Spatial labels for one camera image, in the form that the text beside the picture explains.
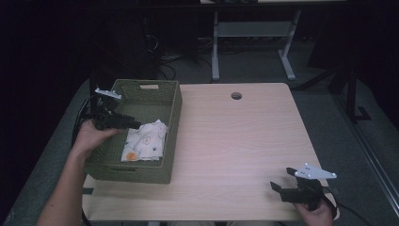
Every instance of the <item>white cloth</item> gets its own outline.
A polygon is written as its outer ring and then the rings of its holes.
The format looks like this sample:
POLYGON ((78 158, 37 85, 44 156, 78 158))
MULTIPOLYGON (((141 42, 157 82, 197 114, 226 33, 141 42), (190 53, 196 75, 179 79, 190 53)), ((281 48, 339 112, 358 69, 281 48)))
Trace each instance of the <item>white cloth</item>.
POLYGON ((159 160, 164 154, 166 133, 167 127, 159 120, 138 130, 129 129, 121 161, 159 160))

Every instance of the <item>storage bin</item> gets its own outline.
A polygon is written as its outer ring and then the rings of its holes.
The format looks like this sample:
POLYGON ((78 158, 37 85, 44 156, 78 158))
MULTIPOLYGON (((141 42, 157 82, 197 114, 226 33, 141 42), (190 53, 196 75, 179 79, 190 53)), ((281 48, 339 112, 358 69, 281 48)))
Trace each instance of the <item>storage bin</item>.
POLYGON ((126 130, 92 152, 86 173, 96 180, 169 184, 182 109, 179 82, 119 79, 112 90, 122 96, 118 113, 133 116, 142 124, 159 119, 168 127, 164 156, 157 161, 121 162, 126 130))

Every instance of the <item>person's left hand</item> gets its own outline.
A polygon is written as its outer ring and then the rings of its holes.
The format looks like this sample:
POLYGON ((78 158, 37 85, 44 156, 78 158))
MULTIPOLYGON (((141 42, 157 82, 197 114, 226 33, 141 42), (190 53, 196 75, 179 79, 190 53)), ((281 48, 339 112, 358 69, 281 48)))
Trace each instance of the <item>person's left hand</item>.
POLYGON ((119 129, 105 129, 98 130, 94 127, 92 120, 87 120, 82 123, 76 141, 73 144, 72 153, 82 155, 85 159, 90 157, 91 151, 96 149, 107 138, 117 134, 119 129))

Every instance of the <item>dark floor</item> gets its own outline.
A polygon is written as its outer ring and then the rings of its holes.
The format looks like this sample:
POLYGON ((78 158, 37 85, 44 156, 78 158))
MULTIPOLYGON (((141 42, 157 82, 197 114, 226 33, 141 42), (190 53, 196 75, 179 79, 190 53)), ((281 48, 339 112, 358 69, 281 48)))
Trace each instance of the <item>dark floor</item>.
MULTIPOLYGON (((287 80, 279 61, 277 50, 283 46, 284 40, 244 40, 241 43, 244 44, 233 46, 232 49, 226 47, 219 56, 220 80, 217 83, 279 82, 296 87, 323 72, 307 67, 313 47, 311 41, 296 41, 292 45, 289 59, 296 74, 295 81, 287 80)), ((182 84, 210 83, 212 75, 209 62, 211 54, 206 52, 197 61, 187 58, 174 60, 166 62, 167 66, 161 66, 161 69, 166 77, 174 76, 182 84)), ((159 78, 165 79, 162 73, 159 78)), ((329 82, 330 78, 307 90, 292 93, 322 167, 338 174, 337 179, 329 181, 330 188, 339 203, 349 206, 372 225, 399 225, 398 215, 392 208, 393 202, 390 202, 386 191, 381 188, 373 163, 368 160, 364 151, 367 146, 374 152, 394 186, 398 187, 399 169, 396 162, 399 159, 399 132, 378 107, 371 91, 360 82, 357 104, 365 107, 372 120, 353 124, 341 106, 341 103, 345 103, 345 89, 340 95, 331 95, 327 91, 329 82), (361 139, 357 135, 358 131, 368 144, 359 142, 361 139)), ((85 83, 76 93, 55 130, 5 225, 35 223, 65 161, 68 151, 65 149, 69 147, 67 144, 71 140, 72 122, 77 109, 87 97, 88 83, 85 83)), ((284 223, 303 225, 302 222, 284 223)), ((94 222, 93 225, 121 225, 121 222, 94 222)), ((335 225, 366 224, 353 213, 341 208, 341 217, 336 220, 335 225)))

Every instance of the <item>wooden table top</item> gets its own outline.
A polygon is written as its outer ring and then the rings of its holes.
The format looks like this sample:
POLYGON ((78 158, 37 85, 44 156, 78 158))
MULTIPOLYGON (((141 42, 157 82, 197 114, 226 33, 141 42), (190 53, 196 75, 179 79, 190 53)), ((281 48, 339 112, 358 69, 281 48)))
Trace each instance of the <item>wooden table top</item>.
POLYGON ((181 85, 183 106, 170 185, 96 181, 90 220, 296 220, 270 181, 296 187, 285 168, 320 167, 285 84, 181 85), (241 100, 231 94, 240 92, 241 100))

